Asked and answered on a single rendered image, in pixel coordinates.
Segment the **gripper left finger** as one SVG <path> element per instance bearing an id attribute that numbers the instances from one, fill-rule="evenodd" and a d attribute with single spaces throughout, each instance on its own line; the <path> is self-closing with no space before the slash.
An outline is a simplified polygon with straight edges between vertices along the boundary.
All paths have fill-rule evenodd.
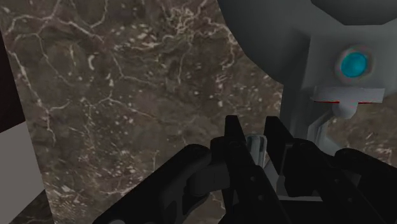
<path id="1" fill-rule="evenodd" d="M 226 209 L 218 224 L 292 224 L 235 115 L 226 116 L 225 133 L 209 148 L 185 146 L 92 224 L 183 224 L 218 190 Z"/>

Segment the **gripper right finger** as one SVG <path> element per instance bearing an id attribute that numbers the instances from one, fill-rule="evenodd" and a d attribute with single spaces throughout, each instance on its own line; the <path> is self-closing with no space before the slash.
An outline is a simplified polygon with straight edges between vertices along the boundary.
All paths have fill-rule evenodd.
<path id="1" fill-rule="evenodd" d="M 267 152 L 289 197 L 321 201 L 291 206 L 314 224 L 397 224 L 397 168 L 353 148 L 334 155 L 294 138 L 276 116 L 265 121 Z"/>

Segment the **marble patterned robot stand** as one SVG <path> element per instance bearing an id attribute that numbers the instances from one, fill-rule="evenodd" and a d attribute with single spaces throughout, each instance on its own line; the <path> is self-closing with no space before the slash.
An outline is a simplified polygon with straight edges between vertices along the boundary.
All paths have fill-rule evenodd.
<path id="1" fill-rule="evenodd" d="M 0 0 L 0 224 L 92 224 L 226 116 L 262 134 L 282 93 L 217 0 Z M 382 102 L 337 133 L 397 139 Z M 218 190 L 183 224 L 224 215 Z"/>

